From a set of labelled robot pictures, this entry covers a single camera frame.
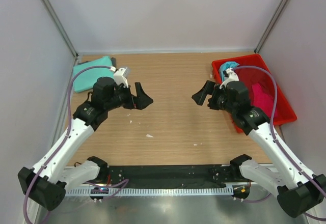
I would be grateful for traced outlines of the turquoise t shirt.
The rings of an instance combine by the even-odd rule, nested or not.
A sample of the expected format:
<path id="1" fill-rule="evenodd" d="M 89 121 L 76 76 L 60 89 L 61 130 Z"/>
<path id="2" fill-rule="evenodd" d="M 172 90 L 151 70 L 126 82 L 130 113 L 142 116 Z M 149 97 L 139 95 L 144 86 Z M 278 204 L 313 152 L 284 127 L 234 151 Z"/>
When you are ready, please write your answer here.
<path id="1" fill-rule="evenodd" d="M 112 62 L 109 56 L 103 56 L 94 61 L 85 62 L 74 66 L 73 77 L 75 77 L 80 71 L 93 67 L 93 66 L 116 66 L 116 62 Z M 90 69 L 80 74 L 73 83 L 73 88 L 76 93 L 80 93 L 89 90 L 93 87 L 94 83 L 101 77 L 114 78 L 113 72 L 108 68 L 95 68 Z"/>

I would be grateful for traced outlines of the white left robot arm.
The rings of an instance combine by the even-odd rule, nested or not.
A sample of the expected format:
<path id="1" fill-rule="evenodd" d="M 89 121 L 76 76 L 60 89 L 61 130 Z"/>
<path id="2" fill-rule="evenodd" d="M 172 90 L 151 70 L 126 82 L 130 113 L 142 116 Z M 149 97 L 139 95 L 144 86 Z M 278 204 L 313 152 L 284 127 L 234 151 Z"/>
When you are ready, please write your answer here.
<path id="1" fill-rule="evenodd" d="M 131 93 L 128 67 L 109 67 L 109 70 L 113 77 L 97 79 L 86 101 L 69 114 L 66 131 L 51 149 L 30 169 L 23 167 L 18 173 L 25 197 L 48 211 L 60 205 L 66 192 L 89 181 L 103 183 L 107 179 L 108 164 L 95 156 L 72 170 L 65 167 L 77 149 L 108 118 L 108 112 L 120 107 L 143 110 L 153 103 L 139 82 L 135 83 L 136 95 Z"/>

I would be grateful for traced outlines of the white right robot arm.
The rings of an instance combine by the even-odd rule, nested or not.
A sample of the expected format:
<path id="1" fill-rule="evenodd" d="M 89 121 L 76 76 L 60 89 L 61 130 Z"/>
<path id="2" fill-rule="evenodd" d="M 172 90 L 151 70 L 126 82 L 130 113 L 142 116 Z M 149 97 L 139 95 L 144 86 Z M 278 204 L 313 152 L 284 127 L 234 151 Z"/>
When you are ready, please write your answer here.
<path id="1" fill-rule="evenodd" d="M 252 158 L 241 155 L 229 169 L 235 181 L 252 180 L 277 198 L 283 211 L 292 218 L 306 214 L 325 199 L 325 175 L 310 170 L 276 133 L 273 116 L 251 105 L 249 90 L 241 82 L 234 68 L 226 69 L 225 80 L 219 84 L 207 81 L 192 95 L 197 105 L 203 105 L 210 95 L 208 107 L 228 112 L 245 135 L 254 140 L 278 170 L 274 173 L 260 166 Z"/>

